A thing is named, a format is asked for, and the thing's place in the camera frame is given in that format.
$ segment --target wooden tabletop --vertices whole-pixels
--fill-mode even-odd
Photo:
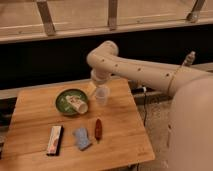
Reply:
[[[60,92],[78,88],[86,91],[88,83],[60,85],[23,90],[19,93],[10,128],[3,147],[0,170],[72,170],[94,171],[127,166],[154,159],[141,117],[125,79],[113,79],[108,86],[111,94],[104,107],[93,97],[85,115],[66,117],[55,107]],[[103,124],[103,138],[94,138],[97,119]],[[63,125],[60,155],[46,155],[53,125]],[[72,132],[86,127],[92,141],[85,151],[75,146]]]

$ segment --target white panel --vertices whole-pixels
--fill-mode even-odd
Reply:
[[[200,13],[200,18],[212,18],[213,17],[213,1],[206,0]]]
[[[119,0],[118,25],[183,20],[195,0]]]
[[[32,0],[0,1],[0,36],[42,32],[42,22]]]
[[[108,0],[50,0],[48,5],[56,31],[107,26]]]

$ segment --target small blue object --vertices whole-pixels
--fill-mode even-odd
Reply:
[[[87,137],[87,129],[84,127],[78,128],[73,132],[73,135],[76,137],[76,145],[79,150],[84,150],[91,145],[90,140]]]

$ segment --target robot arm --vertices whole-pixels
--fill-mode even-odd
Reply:
[[[106,41],[89,53],[96,85],[111,73],[174,96],[170,110],[169,171],[212,171],[213,76],[211,73],[154,62],[124,59]]]
[[[117,55],[118,47],[112,41],[102,43],[88,54],[87,62],[93,68],[91,77],[96,85],[105,83],[113,73],[173,96],[188,82],[210,74],[185,66],[124,59]]]

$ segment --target black background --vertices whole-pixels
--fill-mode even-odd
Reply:
[[[213,25],[4,44],[0,89],[89,78],[86,56],[105,40],[125,58],[181,64],[194,50],[195,63],[213,61]]]

